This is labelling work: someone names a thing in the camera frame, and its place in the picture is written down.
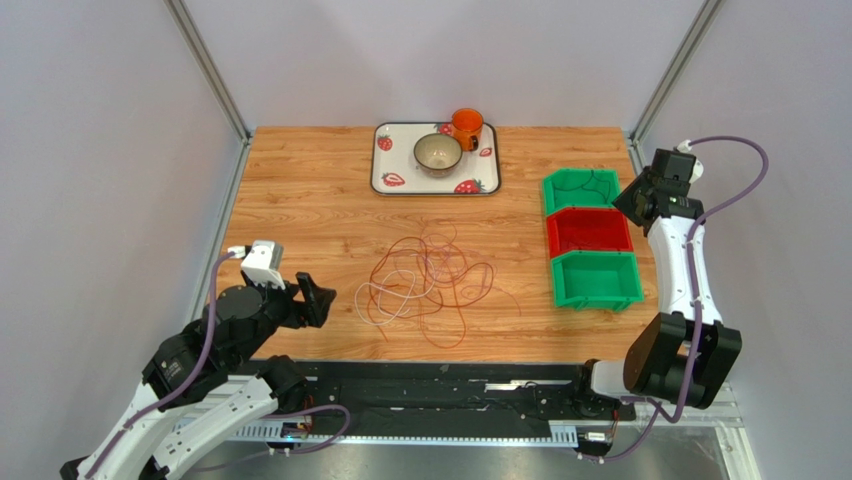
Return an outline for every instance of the red plastic container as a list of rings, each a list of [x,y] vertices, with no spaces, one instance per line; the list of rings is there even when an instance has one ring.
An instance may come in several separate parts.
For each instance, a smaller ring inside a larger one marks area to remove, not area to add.
[[[632,252],[624,215],[614,208],[563,208],[547,217],[550,258],[574,250]]]

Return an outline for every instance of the robotic arm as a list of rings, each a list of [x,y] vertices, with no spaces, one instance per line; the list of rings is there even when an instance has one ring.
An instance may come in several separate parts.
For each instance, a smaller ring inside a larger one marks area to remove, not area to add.
[[[701,329],[686,406],[710,406],[742,349],[737,330],[725,328],[710,294],[704,263],[704,226],[692,240],[699,289],[693,291],[687,269],[687,233],[703,213],[700,201],[688,198],[703,166],[695,156],[658,149],[650,167],[613,202],[630,221],[642,226],[654,252],[659,285],[659,313],[633,343],[625,360],[592,366],[591,388],[598,394],[656,397],[676,403],[686,373],[687,356],[678,353]],[[694,302],[701,295],[700,324]]]
[[[225,383],[228,374],[249,360],[278,327],[322,327],[336,296],[334,290],[318,287],[307,273],[296,274],[298,285],[283,280],[277,271],[282,248],[274,242],[260,240],[229,251],[244,257],[245,285],[219,294],[207,358],[201,358],[206,318],[189,323],[181,333],[163,341],[142,371],[142,380],[121,420],[92,455],[63,466],[64,480],[180,478],[242,425],[276,410],[290,413],[302,406],[305,377],[289,358],[273,357],[239,392],[172,433],[192,405]],[[294,299],[300,291],[304,301]],[[209,308],[204,309],[204,317]],[[204,362],[201,373],[182,394],[135,422],[129,421],[176,391],[199,361]]]

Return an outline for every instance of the green plastic container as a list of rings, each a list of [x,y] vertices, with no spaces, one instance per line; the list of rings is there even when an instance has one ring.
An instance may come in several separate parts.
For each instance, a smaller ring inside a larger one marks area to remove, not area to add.
[[[550,216],[565,207],[612,208],[621,193],[615,170],[563,168],[541,182],[544,214]]]
[[[645,299],[632,253],[568,252],[551,260],[551,275],[557,307],[620,312]]]

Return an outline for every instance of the mug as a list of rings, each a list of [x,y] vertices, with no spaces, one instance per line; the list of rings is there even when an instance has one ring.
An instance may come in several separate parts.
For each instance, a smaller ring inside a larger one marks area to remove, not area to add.
[[[420,138],[414,145],[414,159],[420,168],[433,177],[446,177],[461,162],[459,142],[443,133],[432,133]]]
[[[453,114],[453,137],[462,150],[473,152],[479,149],[479,134],[482,133],[482,114],[472,108],[462,108]]]

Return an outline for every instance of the plastic bin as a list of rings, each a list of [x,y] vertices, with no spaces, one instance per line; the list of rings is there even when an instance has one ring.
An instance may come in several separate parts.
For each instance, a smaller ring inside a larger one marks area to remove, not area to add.
[[[615,209],[563,208],[547,217],[550,258],[574,250],[632,252],[624,215]]]
[[[563,168],[542,180],[541,188],[546,216],[565,207],[612,208],[621,193],[615,170]]]
[[[568,252],[551,260],[551,275],[557,307],[620,312],[645,299],[632,253]]]

